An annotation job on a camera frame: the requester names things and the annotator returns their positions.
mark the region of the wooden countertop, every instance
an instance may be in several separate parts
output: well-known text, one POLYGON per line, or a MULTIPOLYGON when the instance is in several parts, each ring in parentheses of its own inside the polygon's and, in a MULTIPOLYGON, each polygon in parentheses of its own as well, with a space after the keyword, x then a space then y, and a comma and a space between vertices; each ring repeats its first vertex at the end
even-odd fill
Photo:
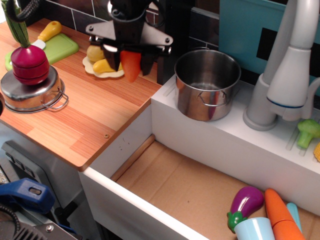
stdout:
MULTIPOLYGON (((28 27, 30 42, 49 22, 42 19, 28 27)), ((7 72, 5 55, 20 45, 6 22, 0 24, 0 32, 2 78, 7 72)), ((82 172, 150 104, 161 86, 156 83, 156 64, 149 75, 140 75, 134 83, 124 76, 98 78, 86 73, 82 60, 89 36, 65 26, 62 33, 79 45, 77 53, 52 65, 65 84, 68 104, 60 111, 29 114, 5 109, 0 122, 82 172)))

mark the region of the yellow knife handle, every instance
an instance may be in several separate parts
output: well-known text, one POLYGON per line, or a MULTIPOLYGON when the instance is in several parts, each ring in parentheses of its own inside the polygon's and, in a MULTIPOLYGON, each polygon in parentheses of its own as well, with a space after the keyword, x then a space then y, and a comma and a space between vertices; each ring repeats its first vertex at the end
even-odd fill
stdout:
POLYGON ((38 36, 38 39, 46 42, 49 39, 51 39, 53 36, 59 34, 61 30, 62 30, 62 25, 60 22, 58 21, 49 22, 49 24, 38 36))

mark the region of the white faucet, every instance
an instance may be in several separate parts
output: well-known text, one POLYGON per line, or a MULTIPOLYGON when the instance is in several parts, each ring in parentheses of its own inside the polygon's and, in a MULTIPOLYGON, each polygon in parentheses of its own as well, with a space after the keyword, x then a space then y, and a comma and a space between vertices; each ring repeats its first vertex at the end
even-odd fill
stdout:
POLYGON ((277 123, 309 119, 320 77, 309 85, 311 47, 315 41, 320 0, 289 0, 264 73, 258 78, 243 120, 266 131, 277 123))

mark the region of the toy broccoli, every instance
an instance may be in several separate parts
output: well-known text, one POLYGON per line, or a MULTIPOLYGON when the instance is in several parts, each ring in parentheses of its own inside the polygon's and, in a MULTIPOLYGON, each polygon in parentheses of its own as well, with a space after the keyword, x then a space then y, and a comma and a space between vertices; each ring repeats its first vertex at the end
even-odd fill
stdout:
POLYGON ((308 148, 313 138, 320 138, 320 124, 313 119, 306 119, 299 122, 298 129, 300 131, 300 137, 297 144, 301 148, 308 148))

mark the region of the cardboard box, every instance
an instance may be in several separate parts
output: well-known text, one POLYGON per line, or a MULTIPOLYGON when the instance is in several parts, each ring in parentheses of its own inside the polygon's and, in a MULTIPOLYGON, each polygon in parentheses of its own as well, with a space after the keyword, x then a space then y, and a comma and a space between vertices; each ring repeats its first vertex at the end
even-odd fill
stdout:
MULTIPOLYGON (((236 240, 227 212, 247 184, 153 140, 111 179, 208 239, 236 240)), ((305 239, 320 239, 320 217, 298 211, 305 239)), ((250 218, 266 216, 263 206, 250 218)))

